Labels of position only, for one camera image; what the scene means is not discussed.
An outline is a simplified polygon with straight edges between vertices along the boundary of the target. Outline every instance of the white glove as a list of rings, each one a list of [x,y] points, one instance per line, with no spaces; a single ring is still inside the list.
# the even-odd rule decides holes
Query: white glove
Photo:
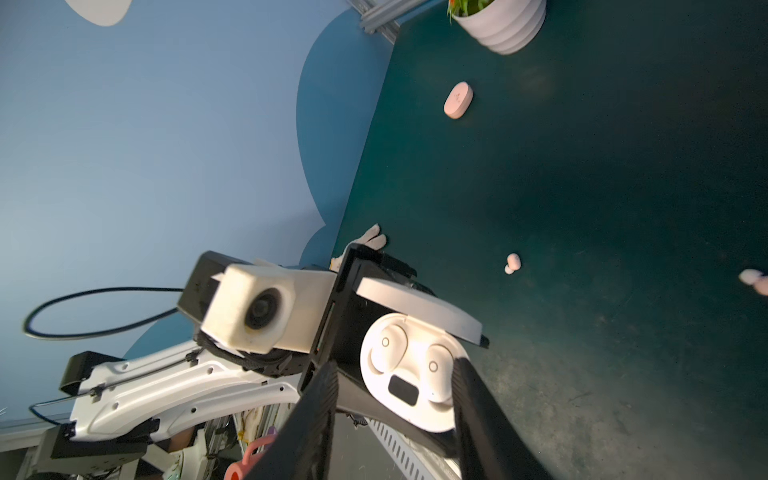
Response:
[[[347,249],[349,249],[349,245],[352,245],[353,243],[361,243],[362,245],[365,245],[368,248],[373,248],[374,250],[381,250],[386,245],[386,235],[381,235],[381,228],[379,228],[379,224],[377,223],[373,227],[370,227],[367,232],[365,232],[362,237],[358,238],[357,240],[352,240],[347,244],[347,246],[344,248],[344,253],[342,253],[341,257],[336,257],[331,259],[331,267],[330,269],[333,272],[338,273],[339,269],[341,268],[341,264],[344,260],[344,256],[346,255]]]

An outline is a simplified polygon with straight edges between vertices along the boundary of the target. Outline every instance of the potted plant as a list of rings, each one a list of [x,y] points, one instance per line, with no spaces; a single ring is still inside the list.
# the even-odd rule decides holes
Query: potted plant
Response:
[[[448,15],[492,51],[526,46],[544,23],[547,0],[449,0]]]

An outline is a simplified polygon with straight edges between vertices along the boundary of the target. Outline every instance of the camera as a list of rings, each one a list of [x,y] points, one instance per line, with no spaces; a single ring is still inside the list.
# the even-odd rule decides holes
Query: camera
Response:
[[[335,280],[327,270],[291,270],[206,252],[178,307],[227,349],[309,353]]]

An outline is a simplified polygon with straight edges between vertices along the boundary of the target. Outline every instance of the camera lens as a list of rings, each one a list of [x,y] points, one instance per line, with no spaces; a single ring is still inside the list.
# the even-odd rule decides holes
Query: camera lens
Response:
[[[269,325],[277,316],[280,307],[280,292],[270,288],[253,299],[245,314],[245,325],[254,330],[262,329]]]

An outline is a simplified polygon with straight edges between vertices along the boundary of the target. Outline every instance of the pink mug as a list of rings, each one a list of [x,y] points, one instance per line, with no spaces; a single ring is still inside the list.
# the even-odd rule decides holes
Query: pink mug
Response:
[[[243,459],[239,462],[234,462],[227,468],[227,473],[224,474],[224,480],[243,480],[245,475],[248,475],[248,472],[250,472],[256,462],[258,462],[265,453],[261,452],[253,455],[253,452],[262,445],[269,445],[274,442],[276,438],[277,435],[265,435],[248,444],[248,448],[243,454]]]

